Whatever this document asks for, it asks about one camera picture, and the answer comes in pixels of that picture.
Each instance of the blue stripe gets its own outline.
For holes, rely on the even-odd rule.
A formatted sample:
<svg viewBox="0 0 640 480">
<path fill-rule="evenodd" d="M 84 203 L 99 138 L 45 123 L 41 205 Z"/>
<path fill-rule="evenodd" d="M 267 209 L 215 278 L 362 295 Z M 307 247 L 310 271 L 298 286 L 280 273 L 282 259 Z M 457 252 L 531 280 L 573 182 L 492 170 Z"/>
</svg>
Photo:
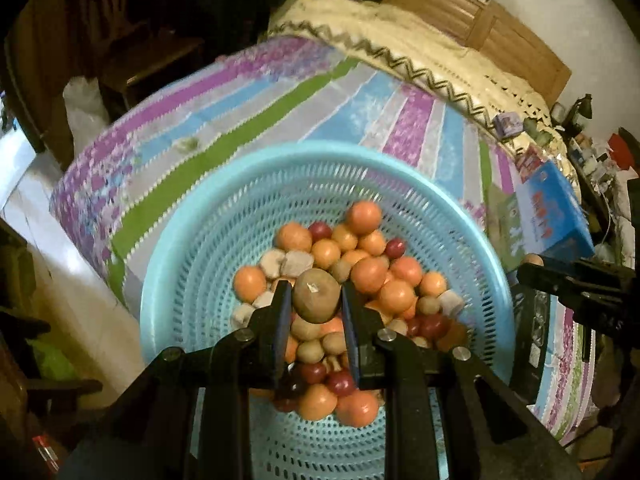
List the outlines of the blue stripe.
<svg viewBox="0 0 640 480">
<path fill-rule="evenodd" d="M 534 414 L 538 420 L 542 420 L 545 413 L 545 406 L 548 402 L 549 388 L 551 388 L 551 376 L 554 374 L 552 361 L 554 357 L 554 335 L 556 334 L 556 311 L 558 310 L 558 297 L 550 296 L 549 305 L 549 335 L 546 340 L 545 367 L 542 370 L 540 389 L 536 397 L 536 408 Z"/>
<path fill-rule="evenodd" d="M 447 105 L 442 121 L 435 181 L 459 202 L 465 193 L 463 139 L 465 120 L 455 108 Z"/>
<path fill-rule="evenodd" d="M 155 156 L 168 150 L 175 140 L 196 134 L 204 124 L 253 99 L 272 84 L 273 81 L 269 81 L 267 78 L 258 79 L 247 86 L 239 88 L 232 94 L 224 96 L 212 105 L 194 112 L 185 121 L 164 134 L 140 144 L 138 147 L 140 165 L 143 166 Z"/>
<path fill-rule="evenodd" d="M 313 129 L 305 140 L 359 143 L 367 127 L 379 118 L 386 102 L 400 84 L 400 80 L 389 74 L 376 72 L 335 114 Z"/>
</svg>

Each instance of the plastic bag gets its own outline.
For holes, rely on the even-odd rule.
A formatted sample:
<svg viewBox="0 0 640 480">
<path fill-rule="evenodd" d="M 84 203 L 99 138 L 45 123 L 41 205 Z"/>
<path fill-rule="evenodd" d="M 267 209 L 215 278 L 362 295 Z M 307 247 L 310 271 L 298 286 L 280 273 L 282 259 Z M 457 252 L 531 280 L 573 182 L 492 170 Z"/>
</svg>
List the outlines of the plastic bag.
<svg viewBox="0 0 640 480">
<path fill-rule="evenodd" d="M 73 77 L 62 92 L 66 120 L 74 136 L 74 155 L 78 156 L 109 126 L 109 114 L 102 103 L 98 80 Z"/>
</svg>

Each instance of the basket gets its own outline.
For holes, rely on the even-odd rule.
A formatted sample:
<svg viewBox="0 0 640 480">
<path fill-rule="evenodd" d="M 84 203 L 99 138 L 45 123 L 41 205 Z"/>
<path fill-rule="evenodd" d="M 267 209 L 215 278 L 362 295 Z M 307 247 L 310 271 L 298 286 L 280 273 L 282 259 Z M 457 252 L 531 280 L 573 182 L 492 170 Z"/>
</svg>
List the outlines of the basket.
<svg viewBox="0 0 640 480">
<path fill-rule="evenodd" d="M 286 222 L 336 224 L 356 200 L 377 202 L 385 236 L 401 237 L 407 254 L 444 273 L 466 302 L 461 320 L 473 331 L 470 348 L 508 382 L 514 351 L 509 289 L 472 219 L 403 162 L 352 144 L 313 141 L 233 160 L 185 197 L 146 274 L 140 314 L 146 362 L 167 346 L 188 352 L 215 345 L 232 330 L 236 270 L 256 264 Z M 383 410 L 362 429 L 342 427 L 333 416 L 305 422 L 264 399 L 252 399 L 250 410 L 255 479 L 384 477 Z M 194 437 L 199 419 L 196 414 Z"/>
</svg>

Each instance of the silver screw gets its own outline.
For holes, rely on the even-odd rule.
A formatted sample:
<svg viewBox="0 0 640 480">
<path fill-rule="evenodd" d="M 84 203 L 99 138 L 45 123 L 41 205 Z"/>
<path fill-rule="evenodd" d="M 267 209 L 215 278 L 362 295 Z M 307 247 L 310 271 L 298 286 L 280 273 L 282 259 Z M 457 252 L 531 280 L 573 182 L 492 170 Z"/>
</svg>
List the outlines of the silver screw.
<svg viewBox="0 0 640 480">
<path fill-rule="evenodd" d="M 253 339 L 254 333 L 252 332 L 252 330 L 250 328 L 241 328 L 240 330 L 236 330 L 234 332 L 234 336 L 236 337 L 236 339 L 238 339 L 238 341 L 242 342 L 242 343 L 246 343 L 247 341 L 251 341 L 251 339 Z"/>
<path fill-rule="evenodd" d="M 396 338 L 396 332 L 388 328 L 381 328 L 378 330 L 378 339 L 391 343 Z"/>
<path fill-rule="evenodd" d="M 182 355 L 182 349 L 177 346 L 169 346 L 169 348 L 165 348 L 162 350 L 162 359 L 167 362 L 175 361 L 179 359 Z"/>
<path fill-rule="evenodd" d="M 471 359 L 471 352 L 469 351 L 469 348 L 465 348 L 463 346 L 456 346 L 453 349 L 452 354 L 458 361 L 469 361 L 469 359 Z"/>
</svg>

